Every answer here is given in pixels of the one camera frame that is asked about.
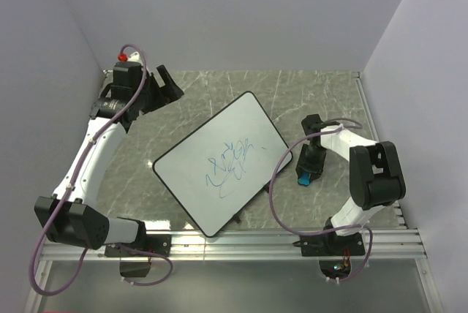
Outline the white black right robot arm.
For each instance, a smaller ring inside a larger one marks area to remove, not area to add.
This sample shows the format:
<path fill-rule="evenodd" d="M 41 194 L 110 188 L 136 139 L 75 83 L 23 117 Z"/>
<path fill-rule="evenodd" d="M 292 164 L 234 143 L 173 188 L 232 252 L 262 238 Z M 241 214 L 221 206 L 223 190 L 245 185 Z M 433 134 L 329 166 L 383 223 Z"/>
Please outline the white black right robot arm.
<path fill-rule="evenodd" d="M 298 184 L 308 186 L 321 177 L 326 154 L 331 151 L 349 164 L 350 196 L 327 225 L 322 237 L 325 250 L 339 254 L 347 248 L 348 236 L 356 234 L 370 218 L 406 194 L 401 164 L 394 143 L 377 142 L 353 132 L 336 120 L 323 121 L 318 114 L 305 117 L 301 126 L 308 142 L 301 147 L 295 168 Z"/>

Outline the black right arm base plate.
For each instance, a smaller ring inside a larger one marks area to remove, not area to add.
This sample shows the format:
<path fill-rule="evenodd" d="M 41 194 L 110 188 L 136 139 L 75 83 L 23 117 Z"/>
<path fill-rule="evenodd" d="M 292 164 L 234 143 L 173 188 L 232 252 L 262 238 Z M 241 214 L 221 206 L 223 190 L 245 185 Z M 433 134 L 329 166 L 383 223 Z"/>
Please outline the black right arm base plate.
<path fill-rule="evenodd" d="M 294 246 L 301 249 L 303 257 L 363 256 L 366 250 L 360 233 L 338 236 L 328 233 L 318 236 L 301 236 Z"/>

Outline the white whiteboard black frame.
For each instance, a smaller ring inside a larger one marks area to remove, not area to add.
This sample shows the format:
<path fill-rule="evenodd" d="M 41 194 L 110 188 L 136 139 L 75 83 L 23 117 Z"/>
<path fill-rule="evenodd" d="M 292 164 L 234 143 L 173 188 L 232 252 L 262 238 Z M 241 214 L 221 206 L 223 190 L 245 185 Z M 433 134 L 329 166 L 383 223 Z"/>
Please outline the white whiteboard black frame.
<path fill-rule="evenodd" d="M 292 159 L 258 98 L 246 91 L 156 159 L 153 171 L 211 238 Z"/>

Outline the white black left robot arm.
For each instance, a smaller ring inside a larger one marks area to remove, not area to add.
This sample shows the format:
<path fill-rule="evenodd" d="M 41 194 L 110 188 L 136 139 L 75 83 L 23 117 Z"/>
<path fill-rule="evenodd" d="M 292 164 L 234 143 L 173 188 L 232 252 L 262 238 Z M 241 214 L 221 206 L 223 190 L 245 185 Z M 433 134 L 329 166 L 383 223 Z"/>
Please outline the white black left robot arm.
<path fill-rule="evenodd" d="M 49 241 L 99 249 L 121 244 L 131 256 L 148 247 L 146 226 L 138 219 L 109 218 L 95 209 L 99 188 L 114 152 L 139 115 L 168 105 L 183 96 L 167 68 L 154 74 L 134 61 L 119 61 L 113 80 L 92 105 L 85 138 L 64 180 L 52 196 L 39 197 L 34 206 Z"/>

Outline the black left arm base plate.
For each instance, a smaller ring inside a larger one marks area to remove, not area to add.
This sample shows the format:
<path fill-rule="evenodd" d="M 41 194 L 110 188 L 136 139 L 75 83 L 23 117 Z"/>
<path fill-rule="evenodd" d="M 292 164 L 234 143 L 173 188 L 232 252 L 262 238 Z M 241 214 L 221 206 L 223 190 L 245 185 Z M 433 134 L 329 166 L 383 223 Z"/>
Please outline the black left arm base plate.
<path fill-rule="evenodd" d="M 172 243 L 169 234 L 150 234 L 143 241 L 124 245 L 107 245 L 106 257 L 144 257 L 143 252 L 151 252 L 168 257 Z"/>

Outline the blue bone-shaped whiteboard eraser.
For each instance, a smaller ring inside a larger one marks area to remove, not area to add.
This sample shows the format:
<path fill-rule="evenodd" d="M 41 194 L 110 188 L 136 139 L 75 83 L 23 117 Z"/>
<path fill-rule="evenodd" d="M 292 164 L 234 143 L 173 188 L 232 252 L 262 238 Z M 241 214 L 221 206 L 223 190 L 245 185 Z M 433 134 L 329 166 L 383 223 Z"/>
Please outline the blue bone-shaped whiteboard eraser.
<path fill-rule="evenodd" d="M 298 178 L 298 184 L 301 186 L 308 186 L 310 185 L 310 179 L 308 174 L 303 174 L 301 177 Z"/>

